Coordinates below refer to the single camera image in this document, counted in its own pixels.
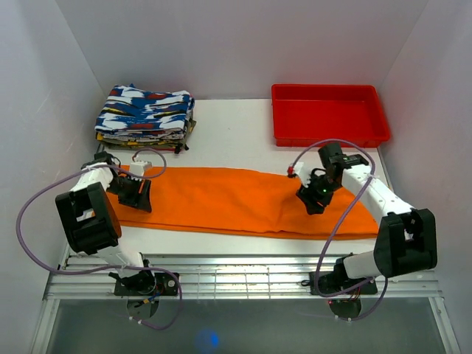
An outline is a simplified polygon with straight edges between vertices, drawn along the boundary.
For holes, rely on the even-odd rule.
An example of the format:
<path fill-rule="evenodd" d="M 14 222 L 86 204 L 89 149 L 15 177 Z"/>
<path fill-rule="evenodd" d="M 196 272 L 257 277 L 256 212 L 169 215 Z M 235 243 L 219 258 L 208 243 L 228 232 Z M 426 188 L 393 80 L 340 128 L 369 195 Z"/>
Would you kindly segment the orange trousers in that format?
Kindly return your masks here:
<path fill-rule="evenodd" d="M 121 205 L 123 226 L 294 240 L 326 240 L 354 196 L 336 191 L 321 215 L 297 198 L 299 182 L 285 176 L 222 167 L 169 167 L 150 186 L 152 211 Z"/>

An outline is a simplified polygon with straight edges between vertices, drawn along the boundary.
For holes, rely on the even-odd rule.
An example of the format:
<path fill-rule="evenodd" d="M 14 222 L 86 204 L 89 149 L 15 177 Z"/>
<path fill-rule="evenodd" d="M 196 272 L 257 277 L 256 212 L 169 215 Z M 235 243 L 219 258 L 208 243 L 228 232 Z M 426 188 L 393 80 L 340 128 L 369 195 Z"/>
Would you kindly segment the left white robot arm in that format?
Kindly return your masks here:
<path fill-rule="evenodd" d="M 110 153 L 95 154 L 91 162 L 81 167 L 83 174 L 76 185 L 58 195 L 55 204 L 72 250 L 95 254 L 118 266 L 110 276 L 128 291 L 146 295 L 155 289 L 156 276 L 144 269 L 149 262 L 141 253 L 119 243 L 122 230 L 107 193 L 116 195 L 123 206 L 151 212 L 151 181 L 143 176 L 152 164 L 131 162 L 131 174 L 123 176 L 114 169 L 119 166 Z"/>

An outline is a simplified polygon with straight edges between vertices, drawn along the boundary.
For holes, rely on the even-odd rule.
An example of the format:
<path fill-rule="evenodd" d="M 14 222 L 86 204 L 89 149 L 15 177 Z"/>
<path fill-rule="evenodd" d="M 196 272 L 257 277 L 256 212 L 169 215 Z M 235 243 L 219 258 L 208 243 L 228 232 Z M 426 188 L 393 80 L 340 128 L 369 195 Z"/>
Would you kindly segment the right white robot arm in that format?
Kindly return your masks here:
<path fill-rule="evenodd" d="M 359 147 L 346 154 L 342 139 L 326 139 L 315 144 L 321 168 L 305 168 L 299 158 L 288 167 L 288 177 L 298 178 L 296 195 L 309 215 L 320 215 L 330 205 L 335 192 L 345 188 L 354 200 L 335 223 L 327 242 L 331 243 L 344 219 L 362 204 L 378 226 L 372 251 L 348 254 L 337 259 L 333 270 L 315 270 L 312 292 L 323 297 L 360 291 L 367 283 L 433 269 L 437 266 L 437 230 L 434 214 L 417 209 L 398 197 L 376 177 L 374 159 Z"/>

